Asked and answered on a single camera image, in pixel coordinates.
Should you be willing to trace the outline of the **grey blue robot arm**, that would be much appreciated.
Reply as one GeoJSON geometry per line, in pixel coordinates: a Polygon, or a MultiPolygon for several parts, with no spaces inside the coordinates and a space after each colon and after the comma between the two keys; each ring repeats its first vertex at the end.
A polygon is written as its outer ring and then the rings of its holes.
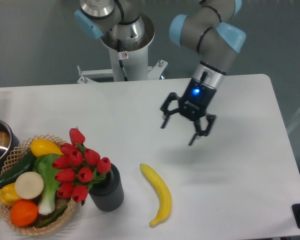
{"type": "MultiPolygon", "coordinates": [[[[208,106],[246,40],[242,30],[229,24],[241,9],[240,0],[201,0],[199,5],[194,15],[177,15],[168,33],[201,61],[183,95],[171,92],[160,108],[165,122],[177,113],[193,122],[195,138],[210,134],[216,116],[207,112],[208,106]]],[[[108,48],[116,82],[150,78],[148,47],[155,29],[140,1],[82,0],[74,18],[86,35],[108,48]]]]}

